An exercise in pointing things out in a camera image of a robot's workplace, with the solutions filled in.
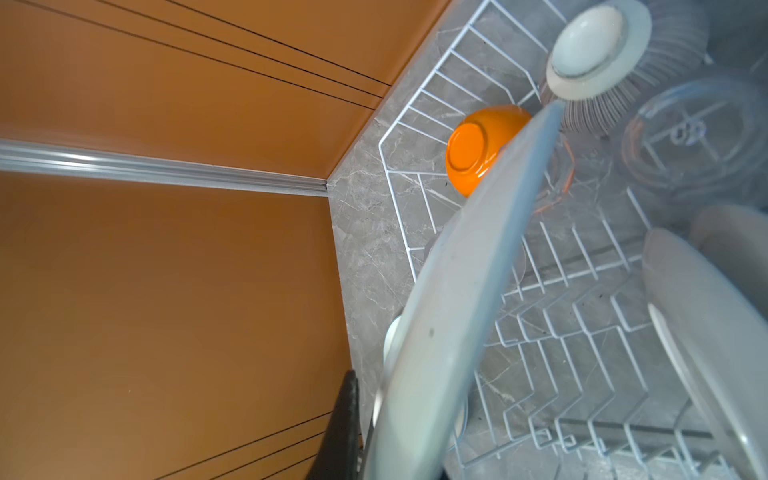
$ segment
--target orange bowl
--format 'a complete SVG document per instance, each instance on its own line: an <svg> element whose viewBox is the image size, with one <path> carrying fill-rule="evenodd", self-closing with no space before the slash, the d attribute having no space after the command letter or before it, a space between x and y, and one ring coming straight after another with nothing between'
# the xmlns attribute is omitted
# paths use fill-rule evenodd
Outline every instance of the orange bowl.
<svg viewBox="0 0 768 480"><path fill-rule="evenodd" d="M469 197L496 162L498 151L529 120L531 114L517 105L487 107L465 118L445 149L445 169L453 187Z"/></svg>

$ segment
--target white wire dish rack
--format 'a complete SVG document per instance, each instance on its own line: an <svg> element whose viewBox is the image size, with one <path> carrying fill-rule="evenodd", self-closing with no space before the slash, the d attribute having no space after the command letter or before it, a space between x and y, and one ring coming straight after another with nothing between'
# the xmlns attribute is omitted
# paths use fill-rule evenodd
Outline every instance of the white wire dish rack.
<svg viewBox="0 0 768 480"><path fill-rule="evenodd" d="M569 6L573 15L585 5ZM566 21L550 0L483 0L381 138L414 280L425 245L464 200L445 173L449 135L488 104L538 111L537 72ZM490 475L490 462L527 443L558 460L555 477L573 458L585 478L586 458L613 476L631 459L649 477L733 476L647 315L639 260L664 206L645 207L594 141L569 140L574 183L521 239L525 274L503 297L449 470Z"/></svg>

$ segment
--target metal strip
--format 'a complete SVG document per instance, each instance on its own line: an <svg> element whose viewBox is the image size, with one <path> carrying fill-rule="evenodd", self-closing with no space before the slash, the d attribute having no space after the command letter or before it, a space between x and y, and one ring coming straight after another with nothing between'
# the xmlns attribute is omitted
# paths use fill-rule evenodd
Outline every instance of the metal strip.
<svg viewBox="0 0 768 480"><path fill-rule="evenodd" d="M0 139L0 171L327 197L326 180Z"/></svg>

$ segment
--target wire rack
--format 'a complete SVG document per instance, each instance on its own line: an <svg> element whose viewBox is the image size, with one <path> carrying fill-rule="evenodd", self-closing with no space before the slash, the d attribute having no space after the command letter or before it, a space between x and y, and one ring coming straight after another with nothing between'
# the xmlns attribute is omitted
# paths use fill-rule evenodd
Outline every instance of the wire rack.
<svg viewBox="0 0 768 480"><path fill-rule="evenodd" d="M568 16L586 5L570 6ZM567 20L550 0L483 0L381 138L414 280L425 246L464 201L445 173L449 135L489 104L541 109L532 72ZM491 463L526 444L557 459L555 478L572 470L569 458L584 478L593 460L616 477L628 459L648 477L735 478L647 315L638 262L645 232L667 225L664 206L614 175L604 145L569 141L576 178L521 238L525 268L513 269L502 297L447 468L453 478L498 478Z"/></svg>

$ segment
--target gray marble surface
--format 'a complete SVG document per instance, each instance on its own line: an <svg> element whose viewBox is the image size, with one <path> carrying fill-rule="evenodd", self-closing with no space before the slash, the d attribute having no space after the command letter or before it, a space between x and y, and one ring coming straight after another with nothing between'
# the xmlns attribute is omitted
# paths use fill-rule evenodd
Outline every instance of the gray marble surface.
<svg viewBox="0 0 768 480"><path fill-rule="evenodd" d="M544 0L501 3L540 39L544 48L551 47L563 22ZM551 0L566 18L572 18L591 3L594 2ZM379 140L479 4L480 0L458 2L434 41L406 73L329 179L349 347L361 387L363 435L367 433L382 374L384 335L413 288L403 236L411 247L423 247L435 235L432 224L439 230L464 201L444 176L393 174L390 179L402 215L404 232L401 232L379 153ZM542 70L546 58L544 50L531 43L501 12L489 9L478 18L476 25L489 40L501 45L504 53L514 56L520 67L534 72L531 74L535 78L538 76L536 72ZM482 40L469 35L455 50L471 58L483 72L507 88L516 101L530 91L525 73ZM509 102L507 93L496 82L455 60L447 61L441 71L461 84L471 85L474 93L489 104ZM431 82L429 90L441 98L451 98L454 106L462 111L471 112L483 106L474 98L457 94L444 81ZM423 97L414 105L448 128L414 112L405 115L403 121L438 139L447 140L450 128L463 119L463 115ZM521 106L532 113L541 108L535 95ZM573 137L570 140L577 157L574 183L562 202L532 217L525 234L528 245L522 249L526 250L521 257L523 273L521 278L511 279L509 294L496 322L498 328L488 339L476 382L468 392L468 425L458 449L464 463L482 459L485 453L510 442L510 438L524 435L531 424L551 426L553 418L579 396L581 390L585 391L581 400L568 407L566 418L572 422L566 425L566 433L576 439L588 439L590 433L584 421L614 390L615 401L597 417L603 422L599 435L608 447L625 442L623 431L616 425L620 425L642 399L643 408L634 414L632 423L656 432L637 431L637 440L642 442L645 452L671 442L670 429L686 405L687 395L655 332L652 328L633 330L648 323L643 287L633 267L639 260L647 228L627 195L626 182L611 169L607 146L592 139ZM383 142L382 151L390 169L445 172L445 146L407 128L395 127ZM426 193L422 192L419 180L424 183ZM652 224L676 225L674 212L665 205L641 194L637 199L644 205ZM425 201L429 202L431 218ZM607 232L604 220L610 223L614 238ZM589 260L574 241L577 226ZM423 252L416 250L410 254L418 275ZM598 269L605 267L600 270L599 279L597 273L589 274L590 261ZM569 282L561 280L564 275L571 278ZM541 286L543 283L548 285L546 291ZM545 321L543 305L549 305L551 323ZM583 325L574 318L576 310L584 317ZM579 329L593 332L618 326L619 310L624 315L624 329L629 332L625 338L613 329L594 335L579 332L562 341L558 338ZM523 337L539 336L543 339L540 342L521 341ZM634 352L634 359L641 365L646 387L638 380L627 348L628 352ZM605 370L598 357L607 365ZM687 429L706 430L693 410L683 420ZM702 455L713 448L710 440L689 446ZM640 466L631 455L622 453L604 458L594 449L566 455L551 448L537 449L530 441L512 445L500 455L489 455L483 462L477 461L476 465L463 469L459 468L455 453L447 455L445 464L452 478L461 478L463 474L463 478L523 475L549 479L558 472L567 478L582 478L587 473L598 478L619 474L622 478L646 478L649 474L658 478L684 477L679 466L663 459L646 470L646 466ZM707 474L718 478L723 475L716 469Z"/></svg>

